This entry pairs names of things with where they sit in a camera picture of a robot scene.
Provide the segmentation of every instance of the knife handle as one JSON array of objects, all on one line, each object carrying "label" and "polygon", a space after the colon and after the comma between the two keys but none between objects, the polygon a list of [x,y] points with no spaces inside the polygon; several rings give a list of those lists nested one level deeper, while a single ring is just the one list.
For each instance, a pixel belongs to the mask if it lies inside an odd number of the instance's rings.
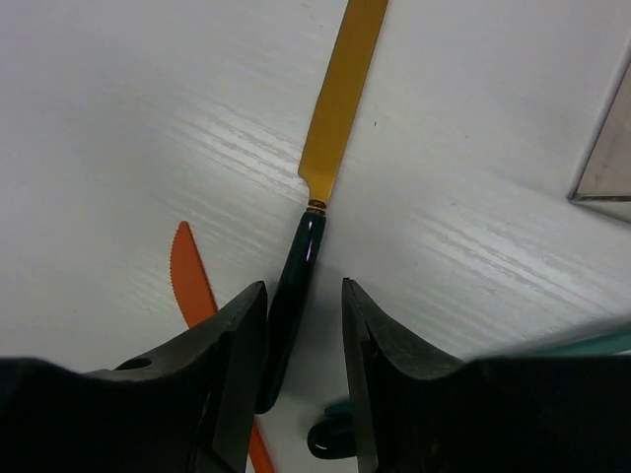
[{"label": "knife handle", "polygon": [[263,414],[273,407],[283,384],[325,225],[326,217],[323,211],[309,208],[296,229],[267,317],[269,345],[256,402],[258,414]]}]

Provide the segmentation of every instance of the teal utensil handle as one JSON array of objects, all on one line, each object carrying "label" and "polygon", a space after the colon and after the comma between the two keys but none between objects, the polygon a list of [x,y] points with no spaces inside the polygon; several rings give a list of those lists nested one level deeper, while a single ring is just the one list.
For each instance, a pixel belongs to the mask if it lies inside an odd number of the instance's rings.
[{"label": "teal utensil handle", "polygon": [[273,407],[283,384],[325,225],[326,217],[323,213],[310,208],[303,214],[296,229],[267,317],[269,346],[256,402],[258,414]]}]

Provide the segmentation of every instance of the dark green knife handle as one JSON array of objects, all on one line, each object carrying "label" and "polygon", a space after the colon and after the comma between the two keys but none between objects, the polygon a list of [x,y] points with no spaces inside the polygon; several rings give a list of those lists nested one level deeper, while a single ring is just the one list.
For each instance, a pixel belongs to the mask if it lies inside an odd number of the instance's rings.
[{"label": "dark green knife handle", "polygon": [[310,209],[303,214],[296,229],[267,318],[269,346],[256,402],[258,414],[273,407],[283,384],[325,225],[326,217]]}]

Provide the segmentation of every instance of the dark green handle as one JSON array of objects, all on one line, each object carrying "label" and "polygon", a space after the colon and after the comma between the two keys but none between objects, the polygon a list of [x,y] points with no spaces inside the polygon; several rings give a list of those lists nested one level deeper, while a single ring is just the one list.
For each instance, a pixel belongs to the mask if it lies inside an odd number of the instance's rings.
[{"label": "dark green handle", "polygon": [[296,229],[267,318],[269,347],[256,402],[258,414],[273,407],[283,384],[325,225],[323,214],[308,210]]}]

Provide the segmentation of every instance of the wood grain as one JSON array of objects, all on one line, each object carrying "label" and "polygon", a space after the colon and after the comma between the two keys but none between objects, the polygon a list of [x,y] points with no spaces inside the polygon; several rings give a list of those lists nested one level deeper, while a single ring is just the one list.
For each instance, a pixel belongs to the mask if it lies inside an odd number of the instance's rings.
[{"label": "wood grain", "polygon": [[[219,305],[273,288],[296,169],[345,3],[0,6],[0,355],[116,366],[184,324],[189,221]],[[346,391],[343,276],[457,356],[624,317],[631,232],[569,205],[623,67],[631,3],[390,2],[277,408],[279,472]]]}]

